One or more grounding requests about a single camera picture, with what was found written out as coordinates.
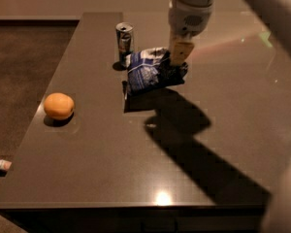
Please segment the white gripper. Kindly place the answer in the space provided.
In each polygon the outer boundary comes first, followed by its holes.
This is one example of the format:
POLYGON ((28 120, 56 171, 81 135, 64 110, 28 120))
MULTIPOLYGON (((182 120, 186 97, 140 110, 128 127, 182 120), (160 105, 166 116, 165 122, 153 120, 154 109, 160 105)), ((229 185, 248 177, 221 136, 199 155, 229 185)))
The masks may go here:
POLYGON ((202 33, 208 25, 212 5, 192 6, 180 0, 171 0, 169 4, 169 25, 178 35, 170 39, 170 64, 180 66, 193 51, 195 45, 191 37, 202 33))

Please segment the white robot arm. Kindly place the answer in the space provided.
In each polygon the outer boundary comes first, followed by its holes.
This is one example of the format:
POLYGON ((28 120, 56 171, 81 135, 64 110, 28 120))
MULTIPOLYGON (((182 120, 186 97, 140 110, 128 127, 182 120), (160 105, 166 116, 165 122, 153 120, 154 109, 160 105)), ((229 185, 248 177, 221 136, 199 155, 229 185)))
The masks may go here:
MULTIPOLYGON (((207 26, 214 0, 171 0, 171 63, 179 65, 193 50, 192 38, 207 26)), ((267 30, 270 42, 279 44, 268 66, 276 88, 291 89, 291 0, 243 0, 251 17, 267 30)), ((263 233, 291 233, 291 149, 282 153, 286 164, 281 173, 275 195, 271 199, 262 222, 263 233)))

